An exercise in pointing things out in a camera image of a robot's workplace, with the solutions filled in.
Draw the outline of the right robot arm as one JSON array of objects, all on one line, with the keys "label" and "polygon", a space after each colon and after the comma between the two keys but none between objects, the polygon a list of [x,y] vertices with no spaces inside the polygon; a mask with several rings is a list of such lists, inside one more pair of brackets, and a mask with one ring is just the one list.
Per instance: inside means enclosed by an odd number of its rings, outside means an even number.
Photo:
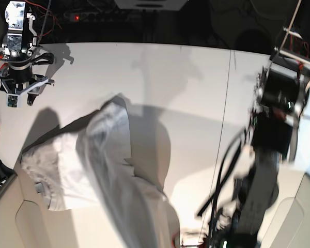
[{"label": "right robot arm", "polygon": [[33,28],[36,16],[26,1],[10,1],[5,9],[5,20],[8,30],[0,51],[0,90],[6,93],[8,107],[18,107],[23,95],[27,96],[27,104],[32,106],[41,94],[41,87],[54,84],[47,76],[33,73],[35,65],[54,63],[51,52],[36,56],[46,20],[41,33],[37,34]]}]

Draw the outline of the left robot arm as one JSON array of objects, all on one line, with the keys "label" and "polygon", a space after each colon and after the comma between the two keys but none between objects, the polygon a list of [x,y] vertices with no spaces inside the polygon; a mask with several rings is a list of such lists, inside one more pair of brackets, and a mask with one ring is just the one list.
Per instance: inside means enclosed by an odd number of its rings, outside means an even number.
[{"label": "left robot arm", "polygon": [[[238,143],[226,172],[219,171],[214,192],[199,209],[210,208],[203,247],[256,247],[266,211],[278,196],[280,163],[293,162],[301,116],[310,94],[310,1],[295,1],[278,35],[268,64],[257,76],[249,123],[232,139]],[[235,179],[232,200],[236,208],[221,225],[218,199],[245,145],[254,162],[249,172]]]}]

